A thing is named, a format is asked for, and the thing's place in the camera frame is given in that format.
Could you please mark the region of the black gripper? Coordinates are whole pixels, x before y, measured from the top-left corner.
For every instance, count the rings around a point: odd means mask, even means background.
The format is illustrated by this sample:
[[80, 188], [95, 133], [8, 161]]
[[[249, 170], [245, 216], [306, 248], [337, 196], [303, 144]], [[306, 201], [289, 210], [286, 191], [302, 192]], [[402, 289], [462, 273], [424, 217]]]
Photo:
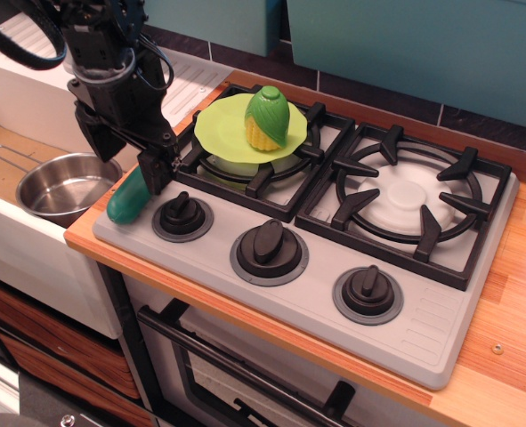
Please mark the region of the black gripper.
[[127, 144], [137, 148], [139, 167], [152, 196], [175, 179], [181, 154], [161, 112], [167, 57], [136, 26], [69, 26], [66, 42], [75, 79], [75, 117], [94, 154], [109, 162]]

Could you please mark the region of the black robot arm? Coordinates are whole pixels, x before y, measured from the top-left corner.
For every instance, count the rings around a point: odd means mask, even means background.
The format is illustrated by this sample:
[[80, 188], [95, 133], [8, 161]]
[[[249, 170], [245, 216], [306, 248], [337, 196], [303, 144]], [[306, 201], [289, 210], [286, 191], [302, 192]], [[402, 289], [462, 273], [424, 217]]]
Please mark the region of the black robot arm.
[[174, 70], [144, 33], [142, 1], [53, 1], [72, 59], [68, 89], [76, 97], [78, 125], [104, 162], [125, 145], [152, 195], [175, 176], [177, 139], [161, 111]]

